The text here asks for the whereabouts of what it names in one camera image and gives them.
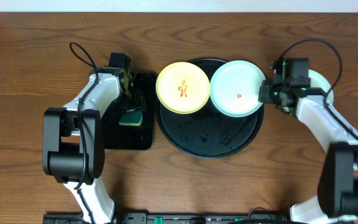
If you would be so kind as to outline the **green yellow sponge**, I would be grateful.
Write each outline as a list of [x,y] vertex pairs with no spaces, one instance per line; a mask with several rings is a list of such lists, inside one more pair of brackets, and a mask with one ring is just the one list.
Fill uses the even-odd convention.
[[121,116],[119,120],[120,126],[140,126],[143,121],[143,114],[141,111],[136,111]]

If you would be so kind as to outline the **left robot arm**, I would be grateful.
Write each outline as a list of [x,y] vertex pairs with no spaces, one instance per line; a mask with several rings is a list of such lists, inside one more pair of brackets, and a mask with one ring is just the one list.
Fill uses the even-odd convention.
[[109,223],[113,218],[114,201],[101,177],[101,118],[111,103],[132,99],[132,81],[126,68],[99,67],[72,101],[44,113],[43,170],[70,190],[87,223]]

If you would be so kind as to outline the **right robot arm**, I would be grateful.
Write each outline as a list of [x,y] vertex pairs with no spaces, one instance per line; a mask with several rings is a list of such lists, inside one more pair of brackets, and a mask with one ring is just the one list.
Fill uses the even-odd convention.
[[320,88],[264,80],[259,101],[275,104],[306,125],[326,153],[318,193],[290,207],[295,223],[338,223],[358,219],[358,131]]

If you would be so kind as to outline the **light green plate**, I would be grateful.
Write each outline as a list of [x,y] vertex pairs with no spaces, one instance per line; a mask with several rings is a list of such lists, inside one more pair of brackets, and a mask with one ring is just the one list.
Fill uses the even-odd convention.
[[259,88],[264,80],[263,71],[251,62],[235,60],[225,63],[212,76],[211,101],[227,116],[248,116],[262,106]]
[[327,95],[327,100],[330,104],[334,103],[334,94],[333,92],[329,92],[331,85],[326,78],[322,76],[322,74],[309,69],[308,76],[311,80],[311,88],[319,88],[321,93]]

